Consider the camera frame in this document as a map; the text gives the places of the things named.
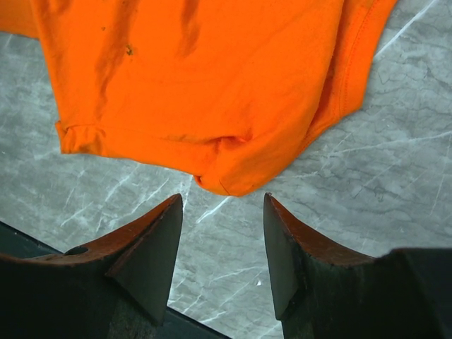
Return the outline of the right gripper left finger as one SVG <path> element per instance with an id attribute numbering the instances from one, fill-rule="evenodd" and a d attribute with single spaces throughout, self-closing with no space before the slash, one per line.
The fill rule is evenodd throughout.
<path id="1" fill-rule="evenodd" d="M 60 252 L 1 226 L 2 338 L 154 338 L 165 317 L 182 197 Z"/>

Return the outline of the orange t shirt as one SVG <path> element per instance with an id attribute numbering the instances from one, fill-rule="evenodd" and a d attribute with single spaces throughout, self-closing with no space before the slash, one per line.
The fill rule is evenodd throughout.
<path id="1" fill-rule="evenodd" d="M 2 1 L 42 46 L 62 153 L 243 196 L 363 103 L 394 1 Z"/>

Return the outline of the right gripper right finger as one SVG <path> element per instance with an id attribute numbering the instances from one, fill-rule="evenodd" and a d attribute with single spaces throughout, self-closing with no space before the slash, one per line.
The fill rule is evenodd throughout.
<path id="1" fill-rule="evenodd" d="M 451 337 L 449 248 L 374 258 L 317 232 L 270 194 L 263 230 L 285 338 Z"/>

